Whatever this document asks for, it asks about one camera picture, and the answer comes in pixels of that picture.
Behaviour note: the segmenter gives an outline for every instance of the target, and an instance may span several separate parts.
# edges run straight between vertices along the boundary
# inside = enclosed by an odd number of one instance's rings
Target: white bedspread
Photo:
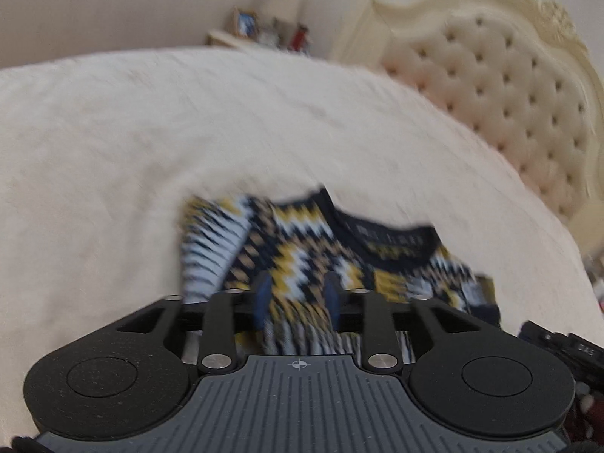
[[[179,292],[191,193],[319,183],[352,213],[431,222],[492,276],[504,328],[604,345],[567,230],[499,154],[414,90],[274,52],[131,52],[0,72],[0,444],[44,354]]]

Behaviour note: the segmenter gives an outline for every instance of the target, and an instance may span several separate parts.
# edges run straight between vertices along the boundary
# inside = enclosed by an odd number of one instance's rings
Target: metal screw
[[[201,360],[201,364],[211,370],[221,370],[232,363],[230,357],[225,354],[208,354]]]
[[[389,368],[394,368],[399,360],[391,354],[374,354],[369,357],[368,362],[374,368],[387,370]]]

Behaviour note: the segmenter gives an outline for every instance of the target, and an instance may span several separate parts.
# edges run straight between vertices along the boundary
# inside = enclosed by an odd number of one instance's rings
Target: tufted headboard
[[[604,90],[556,2],[356,0],[330,58],[416,87],[505,156],[563,222],[593,217],[595,203],[602,219],[580,224],[599,223],[604,237]]]

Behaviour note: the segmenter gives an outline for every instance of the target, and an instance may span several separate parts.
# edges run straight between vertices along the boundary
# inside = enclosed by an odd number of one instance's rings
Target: gray ribbed plate
[[[239,371],[200,381],[186,405],[128,439],[81,442],[51,433],[55,453],[554,453],[555,433],[493,442],[436,424],[401,383],[365,373],[350,356],[252,356]]]

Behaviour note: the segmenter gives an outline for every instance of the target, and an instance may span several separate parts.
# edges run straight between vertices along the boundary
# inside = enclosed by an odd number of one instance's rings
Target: circular pad
[[[188,389],[182,361],[149,334],[83,337],[34,364],[23,397],[41,431],[116,439],[169,416]]]
[[[479,437],[523,437],[556,427],[575,396],[562,361],[490,330],[445,336],[415,363],[409,383],[436,419]]]
[[[466,364],[461,377],[472,390],[491,397],[512,397],[532,383],[529,369],[506,357],[480,357]]]
[[[84,397],[111,397],[128,390],[137,380],[137,369],[125,359],[93,357],[67,373],[67,383]]]

